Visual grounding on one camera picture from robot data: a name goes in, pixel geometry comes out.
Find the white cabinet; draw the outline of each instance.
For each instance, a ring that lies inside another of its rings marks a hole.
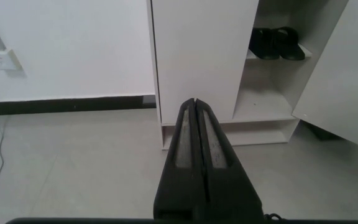
[[[164,149],[189,98],[234,146],[288,142],[299,119],[358,143],[358,1],[153,0],[151,17]],[[305,60],[248,50],[253,27],[281,26],[298,31]]]
[[[177,120],[189,98],[233,116],[257,0],[153,0],[161,119]]]

